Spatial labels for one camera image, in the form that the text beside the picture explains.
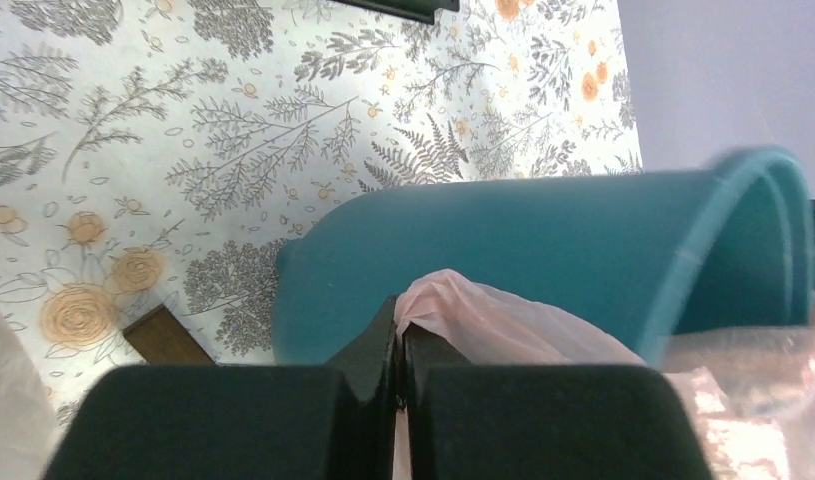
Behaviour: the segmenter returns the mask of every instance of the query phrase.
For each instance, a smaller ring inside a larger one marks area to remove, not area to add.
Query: pink plastic wrap
[[[473,363],[643,364],[564,310],[452,270],[416,280],[398,298],[395,321],[399,335],[415,323]],[[815,478],[815,315],[813,323],[673,337],[666,377],[716,478]],[[407,418],[406,412],[396,418],[393,478],[399,480],[410,478]]]

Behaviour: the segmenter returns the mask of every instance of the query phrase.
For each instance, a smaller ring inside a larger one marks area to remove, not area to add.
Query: brown wooden block
[[[163,306],[124,330],[124,338],[151,365],[214,365],[183,325]]]

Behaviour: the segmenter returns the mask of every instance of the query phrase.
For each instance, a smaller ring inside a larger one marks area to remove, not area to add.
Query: lavender wall
[[[775,143],[815,197],[815,0],[619,0],[647,170]]]

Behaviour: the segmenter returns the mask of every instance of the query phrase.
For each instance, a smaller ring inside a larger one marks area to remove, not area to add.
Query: teal plastic object
[[[793,156],[707,170],[402,187],[363,195],[278,255],[279,363],[321,363],[430,272],[557,305],[652,366],[672,334],[807,322],[814,218]]]

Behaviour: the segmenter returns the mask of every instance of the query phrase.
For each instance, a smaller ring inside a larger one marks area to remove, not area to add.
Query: floral wallpaper
[[[63,424],[165,304],[269,363],[274,258],[355,196],[641,168],[615,0],[0,0],[0,310]]]

